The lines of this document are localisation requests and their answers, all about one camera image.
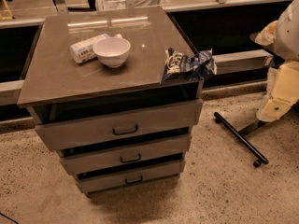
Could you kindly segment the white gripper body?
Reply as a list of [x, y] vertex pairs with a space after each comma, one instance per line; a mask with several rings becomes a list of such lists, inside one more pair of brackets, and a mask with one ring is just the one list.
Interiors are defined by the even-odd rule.
[[278, 69], [270, 68], [267, 92], [271, 110], [289, 110], [299, 101], [299, 62], [288, 61]]

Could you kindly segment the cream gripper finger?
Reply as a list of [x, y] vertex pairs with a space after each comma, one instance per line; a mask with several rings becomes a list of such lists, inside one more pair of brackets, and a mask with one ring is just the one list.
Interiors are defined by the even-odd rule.
[[263, 122], [273, 122], [284, 116], [291, 107], [270, 97], [265, 97], [256, 113], [256, 118]]

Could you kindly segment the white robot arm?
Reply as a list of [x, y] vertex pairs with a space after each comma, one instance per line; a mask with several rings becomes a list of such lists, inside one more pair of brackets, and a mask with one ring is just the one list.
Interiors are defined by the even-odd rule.
[[267, 74], [267, 93], [257, 111], [257, 119], [272, 122], [284, 116], [299, 100], [299, 0], [293, 0], [277, 21], [270, 22], [254, 37], [254, 42], [284, 60]]

